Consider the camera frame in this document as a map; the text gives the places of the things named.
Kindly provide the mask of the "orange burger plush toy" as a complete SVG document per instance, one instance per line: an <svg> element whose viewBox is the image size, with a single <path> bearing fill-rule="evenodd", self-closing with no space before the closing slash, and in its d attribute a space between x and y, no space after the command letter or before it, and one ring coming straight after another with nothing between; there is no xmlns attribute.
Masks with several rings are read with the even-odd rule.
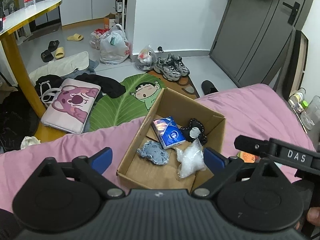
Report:
<svg viewBox="0 0 320 240"><path fill-rule="evenodd" d="M237 157L242 159L245 163L257 163L259 161L258 156L243 151L240 151L237 154Z"/></svg>

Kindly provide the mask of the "clear bag white filling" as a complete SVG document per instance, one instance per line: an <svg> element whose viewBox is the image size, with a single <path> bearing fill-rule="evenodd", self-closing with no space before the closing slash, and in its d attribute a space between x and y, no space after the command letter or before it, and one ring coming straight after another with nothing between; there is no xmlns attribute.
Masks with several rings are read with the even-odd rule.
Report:
<svg viewBox="0 0 320 240"><path fill-rule="evenodd" d="M178 167L178 176L181 179L196 173L205 171L206 165L203 157L203 147L199 139L195 139L185 150L175 148Z"/></svg>

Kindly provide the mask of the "black fabric pouch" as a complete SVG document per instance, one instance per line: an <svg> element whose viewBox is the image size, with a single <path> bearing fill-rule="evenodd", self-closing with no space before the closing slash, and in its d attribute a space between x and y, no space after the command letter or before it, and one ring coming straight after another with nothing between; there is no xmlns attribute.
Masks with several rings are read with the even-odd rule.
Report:
<svg viewBox="0 0 320 240"><path fill-rule="evenodd" d="M180 132L188 142L193 142L198 139L201 145L204 146L208 141L204 133L203 124L195 118L190 119L187 126L181 127Z"/></svg>

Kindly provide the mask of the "blue tissue pack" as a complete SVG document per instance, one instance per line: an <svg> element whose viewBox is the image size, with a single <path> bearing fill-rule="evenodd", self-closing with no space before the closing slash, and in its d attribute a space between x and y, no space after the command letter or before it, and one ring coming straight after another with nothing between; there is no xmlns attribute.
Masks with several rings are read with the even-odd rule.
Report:
<svg viewBox="0 0 320 240"><path fill-rule="evenodd" d="M151 126L165 150L185 142L185 138L172 116L155 119Z"/></svg>

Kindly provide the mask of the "blue-grey knitted toy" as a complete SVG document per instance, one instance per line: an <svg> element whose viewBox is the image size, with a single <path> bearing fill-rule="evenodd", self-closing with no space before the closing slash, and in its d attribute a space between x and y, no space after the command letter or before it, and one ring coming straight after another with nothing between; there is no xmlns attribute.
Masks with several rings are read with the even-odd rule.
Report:
<svg viewBox="0 0 320 240"><path fill-rule="evenodd" d="M137 149L137 154L155 165L166 165L169 155L159 142L147 141L141 148Z"/></svg>

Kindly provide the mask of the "open cardboard box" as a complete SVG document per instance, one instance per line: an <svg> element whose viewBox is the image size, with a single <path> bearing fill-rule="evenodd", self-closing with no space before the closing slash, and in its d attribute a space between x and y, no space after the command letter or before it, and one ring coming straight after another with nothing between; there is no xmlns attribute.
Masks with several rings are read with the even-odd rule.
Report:
<svg viewBox="0 0 320 240"><path fill-rule="evenodd" d="M207 137L206 147L221 152L225 117L174 90L162 89L144 118L120 165L117 176L127 189L196 189L213 177L208 168L180 178L177 150L189 138Z"/></svg>

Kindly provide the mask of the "pink bed sheet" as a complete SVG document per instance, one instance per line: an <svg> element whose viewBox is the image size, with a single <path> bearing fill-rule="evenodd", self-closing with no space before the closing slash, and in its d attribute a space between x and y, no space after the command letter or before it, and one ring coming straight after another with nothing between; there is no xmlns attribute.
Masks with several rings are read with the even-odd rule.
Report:
<svg viewBox="0 0 320 240"><path fill-rule="evenodd" d="M274 138L311 151L315 149L285 101L265 84L229 89L197 101L225 116L221 154L226 157L237 154L234 140L239 135L260 140ZM15 194L46 157L70 162L78 156L90 157L110 147L113 160L104 176L119 185L116 170L142 122L143 118L136 118L119 126L80 135L67 134L51 142L1 154L1 209L12 210Z"/></svg>

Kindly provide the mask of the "crumpled white tissue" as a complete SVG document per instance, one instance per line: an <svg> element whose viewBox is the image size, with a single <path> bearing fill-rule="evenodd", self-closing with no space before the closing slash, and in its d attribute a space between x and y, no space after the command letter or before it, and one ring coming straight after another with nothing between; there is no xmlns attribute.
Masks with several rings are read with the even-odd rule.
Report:
<svg viewBox="0 0 320 240"><path fill-rule="evenodd" d="M20 149L23 150L29 146L38 145L40 143L41 143L41 141L39 139L37 139L37 137L35 137L35 136L24 137L24 139L21 142Z"/></svg>

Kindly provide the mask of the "green leaf cartoon rug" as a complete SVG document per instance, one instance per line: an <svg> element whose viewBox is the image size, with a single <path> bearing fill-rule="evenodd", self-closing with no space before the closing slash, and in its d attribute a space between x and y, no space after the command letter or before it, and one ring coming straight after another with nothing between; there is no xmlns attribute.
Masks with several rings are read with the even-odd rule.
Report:
<svg viewBox="0 0 320 240"><path fill-rule="evenodd" d="M151 74L137 74L125 78L121 84L126 92L118 98L104 95L92 108L87 132L109 128L146 116L164 82Z"/></svg>

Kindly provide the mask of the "grey sneaker left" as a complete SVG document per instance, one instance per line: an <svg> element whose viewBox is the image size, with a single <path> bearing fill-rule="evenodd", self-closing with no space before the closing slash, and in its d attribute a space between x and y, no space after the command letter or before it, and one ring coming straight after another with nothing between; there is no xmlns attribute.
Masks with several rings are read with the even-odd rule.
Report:
<svg viewBox="0 0 320 240"><path fill-rule="evenodd" d="M153 70L158 74L162 74L168 81L178 81L182 77L182 74L177 70L174 61L162 59L160 57L157 59Z"/></svg>

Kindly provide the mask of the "yellow slipper near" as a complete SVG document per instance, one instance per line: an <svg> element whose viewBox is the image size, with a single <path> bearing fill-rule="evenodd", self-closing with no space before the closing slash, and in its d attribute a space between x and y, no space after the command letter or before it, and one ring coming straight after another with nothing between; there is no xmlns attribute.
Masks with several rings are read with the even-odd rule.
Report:
<svg viewBox="0 0 320 240"><path fill-rule="evenodd" d="M58 60L63 57L65 57L65 49L63 47L58 47L55 51L55 58Z"/></svg>

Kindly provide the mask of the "yellow slipper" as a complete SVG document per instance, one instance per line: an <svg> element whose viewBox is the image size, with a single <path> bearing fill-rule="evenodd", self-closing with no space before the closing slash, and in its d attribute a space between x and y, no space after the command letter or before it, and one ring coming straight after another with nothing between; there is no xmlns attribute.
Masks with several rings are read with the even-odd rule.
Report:
<svg viewBox="0 0 320 240"><path fill-rule="evenodd" d="M65 49L63 47L58 47L55 51L55 58L58 60L63 57L65 57Z"/></svg>
<svg viewBox="0 0 320 240"><path fill-rule="evenodd" d="M78 41L81 41L84 39L84 36L81 35L81 34L74 34L74 35L71 35L71 36L68 36L67 37L67 41L75 41L75 42L78 42Z"/></svg>

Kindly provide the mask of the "small clear trash bag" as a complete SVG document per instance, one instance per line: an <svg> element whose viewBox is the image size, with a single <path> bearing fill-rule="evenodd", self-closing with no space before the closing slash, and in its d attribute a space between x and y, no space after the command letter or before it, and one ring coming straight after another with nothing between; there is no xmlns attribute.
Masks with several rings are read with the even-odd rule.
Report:
<svg viewBox="0 0 320 240"><path fill-rule="evenodd" d="M156 53L150 45L145 46L137 55L135 66L142 71L153 69L157 61Z"/></svg>

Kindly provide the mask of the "yellow slipper far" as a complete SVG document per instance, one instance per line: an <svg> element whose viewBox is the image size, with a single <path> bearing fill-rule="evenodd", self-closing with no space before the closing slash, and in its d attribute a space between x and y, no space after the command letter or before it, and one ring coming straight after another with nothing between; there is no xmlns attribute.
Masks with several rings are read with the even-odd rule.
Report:
<svg viewBox="0 0 320 240"><path fill-rule="evenodd" d="M84 39L84 36L81 35L81 34L74 34L74 35L71 35L71 36L68 36L67 37L67 41L75 41L75 42L78 42L78 41L81 41Z"/></svg>

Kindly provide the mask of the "round white yellow table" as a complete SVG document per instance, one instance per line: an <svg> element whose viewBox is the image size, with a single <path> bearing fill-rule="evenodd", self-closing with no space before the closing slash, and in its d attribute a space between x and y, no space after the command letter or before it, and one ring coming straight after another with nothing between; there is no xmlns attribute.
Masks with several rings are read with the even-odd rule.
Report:
<svg viewBox="0 0 320 240"><path fill-rule="evenodd" d="M1 43L10 69L17 81L17 90L1 104L1 139L18 142L35 136L40 142L54 141L66 133L41 123L46 111L24 66L15 31L41 15L54 10L62 0L44 0L8 15L3 22Z"/></svg>

